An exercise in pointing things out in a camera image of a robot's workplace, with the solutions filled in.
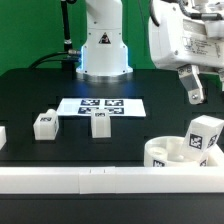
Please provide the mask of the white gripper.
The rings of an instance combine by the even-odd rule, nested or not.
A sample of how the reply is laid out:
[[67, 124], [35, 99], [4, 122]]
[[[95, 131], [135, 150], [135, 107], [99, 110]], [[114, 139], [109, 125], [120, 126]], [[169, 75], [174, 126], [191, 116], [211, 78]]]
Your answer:
[[224, 69], [224, 0], [150, 0], [150, 57], [177, 70], [192, 105], [201, 104], [200, 72]]

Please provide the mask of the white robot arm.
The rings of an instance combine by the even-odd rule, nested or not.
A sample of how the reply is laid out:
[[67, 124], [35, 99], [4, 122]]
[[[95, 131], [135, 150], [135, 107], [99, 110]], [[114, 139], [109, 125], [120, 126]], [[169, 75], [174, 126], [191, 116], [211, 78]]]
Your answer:
[[[122, 40], [121, 0], [85, 0], [87, 40], [78, 75], [116, 81], [133, 72]], [[215, 74], [224, 87], [224, 0], [150, 0], [149, 53], [159, 69], [176, 70], [189, 102], [205, 100], [201, 74]]]

